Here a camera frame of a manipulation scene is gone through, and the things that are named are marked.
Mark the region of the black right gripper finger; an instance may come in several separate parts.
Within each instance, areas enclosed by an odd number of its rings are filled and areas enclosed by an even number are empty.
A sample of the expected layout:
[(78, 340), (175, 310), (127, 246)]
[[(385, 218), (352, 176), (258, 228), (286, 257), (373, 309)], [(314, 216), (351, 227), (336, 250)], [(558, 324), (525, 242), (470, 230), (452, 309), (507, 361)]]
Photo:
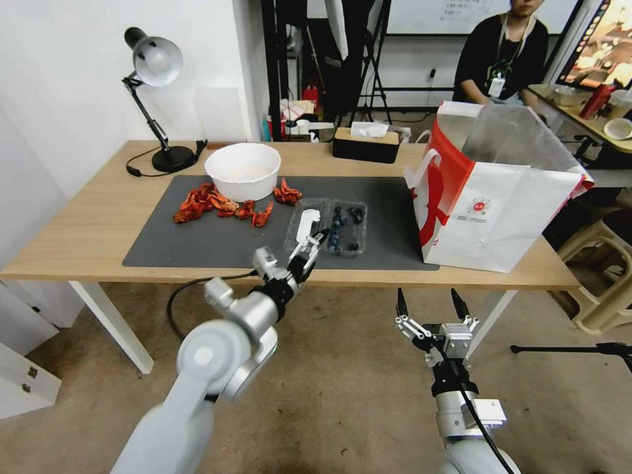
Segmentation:
[(450, 336), (465, 337), (473, 335), (474, 330), (479, 325), (479, 319), (471, 315), (465, 300), (461, 298), (455, 288), (450, 289), (450, 295), (459, 319), (458, 323), (450, 325)]
[(440, 350), (436, 334), (409, 316), (402, 288), (397, 289), (395, 324), (398, 330), (408, 338), (417, 349), (425, 352), (427, 365), (437, 365), (440, 363)]

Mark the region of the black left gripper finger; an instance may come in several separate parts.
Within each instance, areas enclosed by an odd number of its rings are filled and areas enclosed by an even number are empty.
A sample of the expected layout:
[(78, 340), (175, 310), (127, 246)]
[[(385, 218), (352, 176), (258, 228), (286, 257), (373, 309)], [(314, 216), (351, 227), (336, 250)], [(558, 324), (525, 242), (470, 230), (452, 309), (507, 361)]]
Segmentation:
[(327, 242), (327, 238), (329, 237), (331, 229), (325, 228), (318, 231), (314, 235), (308, 235), (304, 240), (297, 244), (292, 253), (289, 256), (289, 260), (293, 260), (296, 256), (306, 255), (311, 247), (311, 244), (314, 242), (319, 242), (320, 246)]
[(305, 263), (302, 266), (302, 279), (308, 279), (317, 260), (319, 251), (320, 251), (320, 243), (314, 242), (311, 244), (309, 251), (306, 253)]

